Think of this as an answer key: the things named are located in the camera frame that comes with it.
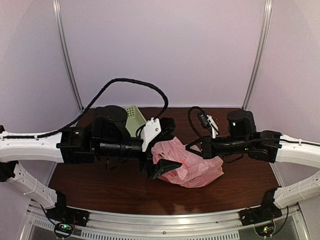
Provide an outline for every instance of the white mounting bracket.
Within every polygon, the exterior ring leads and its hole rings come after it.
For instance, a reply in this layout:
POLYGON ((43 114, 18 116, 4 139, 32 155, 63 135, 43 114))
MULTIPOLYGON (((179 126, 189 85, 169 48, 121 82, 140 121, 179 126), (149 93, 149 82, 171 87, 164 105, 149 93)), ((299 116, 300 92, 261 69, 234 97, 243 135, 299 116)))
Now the white mounting bracket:
POLYGON ((142 152, 147 151, 149 143, 155 139, 159 133, 161 133, 160 121, 158 118, 152 117, 151 120, 146 122, 141 132, 141 138, 143 140, 142 152))

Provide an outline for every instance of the ventilation slot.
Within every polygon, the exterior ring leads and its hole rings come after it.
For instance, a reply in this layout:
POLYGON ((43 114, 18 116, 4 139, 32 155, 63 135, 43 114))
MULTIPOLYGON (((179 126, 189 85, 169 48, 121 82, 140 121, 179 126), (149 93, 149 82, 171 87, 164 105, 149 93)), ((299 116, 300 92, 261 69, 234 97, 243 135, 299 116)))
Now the ventilation slot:
MULTIPOLYGON (((158 240, 155 237, 145 237, 145 238, 127 238, 128 236, 112 236, 107 233, 97 233, 90 230, 82 230, 81 237, 85 240, 158 240)), ((209 236, 203 236, 200 238, 170 238, 170 240, 240 240, 238 231, 232 231, 228 233, 219 233, 209 236)))

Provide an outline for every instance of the green basket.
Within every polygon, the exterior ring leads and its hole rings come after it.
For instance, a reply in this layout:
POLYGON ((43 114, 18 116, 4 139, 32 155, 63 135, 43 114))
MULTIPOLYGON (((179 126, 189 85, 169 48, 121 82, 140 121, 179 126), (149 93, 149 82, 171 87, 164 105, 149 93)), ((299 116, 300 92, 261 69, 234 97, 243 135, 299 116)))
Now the green basket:
POLYGON ((128 113, 128 120, 126 121, 125 127, 131 137, 135 137, 137 129, 147 121, 137 106, 126 106, 124 109, 128 113))

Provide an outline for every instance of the aluminum frame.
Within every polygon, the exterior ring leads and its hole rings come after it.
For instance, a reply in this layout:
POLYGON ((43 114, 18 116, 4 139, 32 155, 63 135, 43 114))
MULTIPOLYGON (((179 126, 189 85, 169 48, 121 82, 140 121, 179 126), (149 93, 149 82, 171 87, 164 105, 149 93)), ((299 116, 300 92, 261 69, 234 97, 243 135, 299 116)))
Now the aluminum frame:
POLYGON ((258 77, 260 65, 262 62, 263 52, 266 46, 268 32, 270 28, 271 13, 272 13, 272 0, 265 0, 259 44, 258 44, 258 48, 257 48, 255 60, 254 60, 254 65, 253 65, 253 69, 250 77, 249 86, 248 86, 248 89, 244 98, 244 102, 242 105, 242 108, 245 110, 248 108, 248 105, 254 90, 254 86, 258 77))
POLYGON ((57 27, 57 31, 58 31, 59 40, 60 40, 60 46, 61 46, 61 50, 62 50, 62 57, 63 57, 66 73, 68 76, 68 80, 70 82, 71 91, 74 96, 76 106, 77 106, 79 112, 81 112, 84 109, 84 106, 83 106, 81 98, 80 98, 80 94, 79 94, 79 91, 77 88, 74 72, 73 72, 72 66, 71 66, 70 56, 69 56, 69 52, 68 52, 68 48, 67 48, 65 30, 64 30, 64 25, 63 25, 63 21, 62 21, 60 0, 53 0, 52 4, 53 4, 53 12, 54 12, 55 20, 56 20, 56 27, 57 27))
MULTIPOLYGON (((87 227, 77 226, 75 236, 82 239, 96 239, 92 236, 97 236, 97 239, 99 239, 98 236, 100 238, 111 236, 114 239, 182 240, 205 239, 209 236, 223 234, 232 235, 239 230, 253 227, 253 225, 242 226, 238 214, 240 210, 182 215, 134 215, 90 210, 87 227)), ((278 219, 286 217, 286 209, 283 209, 282 213, 282 217, 278 219)), ((299 239, 309 240, 309 233, 298 204, 289 207, 289 216, 294 217, 299 239)), ((20 240, 29 239, 33 225, 48 230, 53 228, 39 204, 32 200, 28 206, 20 240)))

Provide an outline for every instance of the pink plastic bag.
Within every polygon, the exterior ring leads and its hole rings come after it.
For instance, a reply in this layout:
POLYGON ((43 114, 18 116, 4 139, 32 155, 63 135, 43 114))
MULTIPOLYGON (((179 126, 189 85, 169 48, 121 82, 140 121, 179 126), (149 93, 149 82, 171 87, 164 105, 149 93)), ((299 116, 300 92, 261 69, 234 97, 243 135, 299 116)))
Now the pink plastic bag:
POLYGON ((159 177, 159 179, 172 184, 186 188, 201 188, 224 174, 222 171, 223 160, 220 157, 203 159, 188 152, 185 145, 176 137, 170 141, 157 142, 151 151, 155 164, 160 159, 182 163, 181 167, 159 177))

